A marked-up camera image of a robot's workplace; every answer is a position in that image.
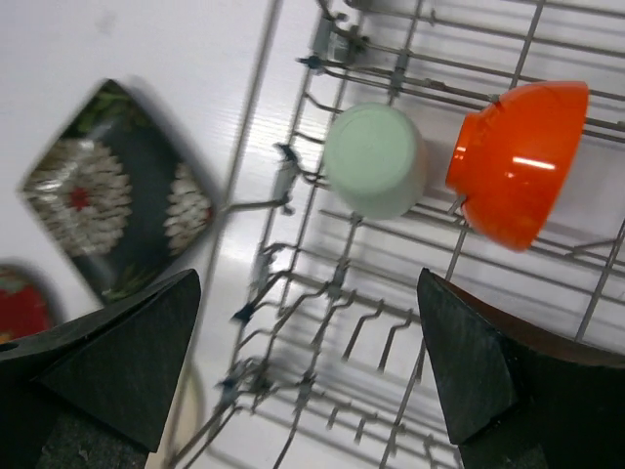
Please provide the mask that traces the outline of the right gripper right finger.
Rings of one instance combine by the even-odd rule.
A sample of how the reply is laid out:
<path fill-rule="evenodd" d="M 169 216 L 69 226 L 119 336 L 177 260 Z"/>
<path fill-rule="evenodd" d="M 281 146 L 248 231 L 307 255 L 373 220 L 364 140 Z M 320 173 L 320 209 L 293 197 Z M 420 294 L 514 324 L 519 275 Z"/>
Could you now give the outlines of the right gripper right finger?
<path fill-rule="evenodd" d="M 447 435 L 466 468 L 621 468 L 624 358 L 417 282 Z"/>

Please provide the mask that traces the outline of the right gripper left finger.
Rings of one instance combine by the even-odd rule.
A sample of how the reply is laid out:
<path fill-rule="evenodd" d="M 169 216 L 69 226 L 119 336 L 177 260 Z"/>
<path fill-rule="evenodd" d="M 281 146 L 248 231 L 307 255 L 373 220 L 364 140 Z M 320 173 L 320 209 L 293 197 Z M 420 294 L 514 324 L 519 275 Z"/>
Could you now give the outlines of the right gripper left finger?
<path fill-rule="evenodd" d="M 201 298 L 196 270 L 1 346 L 4 468 L 143 468 Z"/>

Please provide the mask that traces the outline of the black square floral plate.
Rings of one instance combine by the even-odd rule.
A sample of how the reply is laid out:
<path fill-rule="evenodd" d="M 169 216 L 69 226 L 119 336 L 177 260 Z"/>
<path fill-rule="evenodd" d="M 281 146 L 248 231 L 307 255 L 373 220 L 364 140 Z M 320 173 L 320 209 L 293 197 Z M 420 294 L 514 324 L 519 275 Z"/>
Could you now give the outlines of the black square floral plate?
<path fill-rule="evenodd" d="M 113 79 L 98 84 L 48 145 L 21 193 L 105 304 L 163 274 L 217 212 L 207 175 Z"/>

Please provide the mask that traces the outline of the orange bowl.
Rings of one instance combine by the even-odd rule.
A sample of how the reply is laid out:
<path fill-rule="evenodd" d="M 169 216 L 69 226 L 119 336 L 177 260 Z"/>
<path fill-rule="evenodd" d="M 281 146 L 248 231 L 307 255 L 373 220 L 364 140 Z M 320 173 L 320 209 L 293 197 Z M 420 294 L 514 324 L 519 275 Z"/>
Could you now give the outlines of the orange bowl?
<path fill-rule="evenodd" d="M 537 238 L 577 153 L 589 98 L 583 81 L 538 81 L 466 115 L 445 184 L 476 232 L 518 252 Z"/>

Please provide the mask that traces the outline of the green cup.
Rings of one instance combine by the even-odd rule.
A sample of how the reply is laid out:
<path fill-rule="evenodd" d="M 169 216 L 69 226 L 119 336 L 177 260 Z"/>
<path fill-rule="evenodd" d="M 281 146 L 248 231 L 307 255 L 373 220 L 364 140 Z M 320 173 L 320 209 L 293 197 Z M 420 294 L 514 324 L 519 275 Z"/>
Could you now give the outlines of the green cup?
<path fill-rule="evenodd" d="M 327 132 L 322 160 L 332 191 L 365 218 L 402 216 L 427 185 L 428 150 L 419 129 L 384 104 L 343 111 Z"/>

